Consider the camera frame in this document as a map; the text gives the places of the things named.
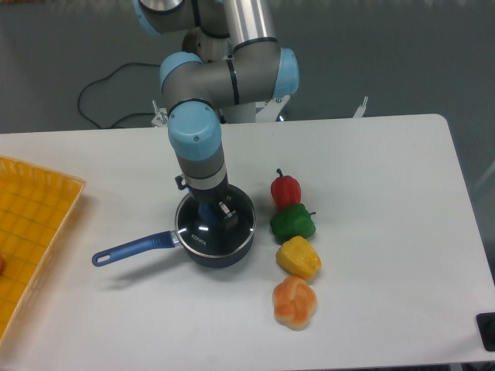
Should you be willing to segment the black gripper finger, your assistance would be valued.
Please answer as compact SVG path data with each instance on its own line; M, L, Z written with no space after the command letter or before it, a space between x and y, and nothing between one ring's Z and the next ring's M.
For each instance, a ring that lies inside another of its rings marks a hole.
M209 203L200 203L198 206L198 215L201 220L208 226L217 226L217 217Z
M217 213L223 229L232 229L238 224L237 211L230 209L224 202L218 202Z

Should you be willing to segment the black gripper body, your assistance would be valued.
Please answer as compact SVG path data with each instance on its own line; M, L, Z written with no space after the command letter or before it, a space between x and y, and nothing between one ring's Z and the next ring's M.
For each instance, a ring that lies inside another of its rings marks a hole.
M191 197L198 203L218 204L227 197L228 180L227 176L211 189L197 189L186 182L184 175L175 177L175 182L179 190L187 189Z

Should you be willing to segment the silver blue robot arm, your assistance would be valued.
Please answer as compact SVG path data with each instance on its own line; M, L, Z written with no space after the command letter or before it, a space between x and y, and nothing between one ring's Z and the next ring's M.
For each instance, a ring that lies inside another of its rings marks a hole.
M169 114L169 141L185 186L201 203L206 222L237 224L239 209L227 204L228 180L217 110L295 93L299 66L281 48L266 1L136 1L135 13L153 34L198 28L226 39L231 51L213 61L198 52L173 53L160 66Z

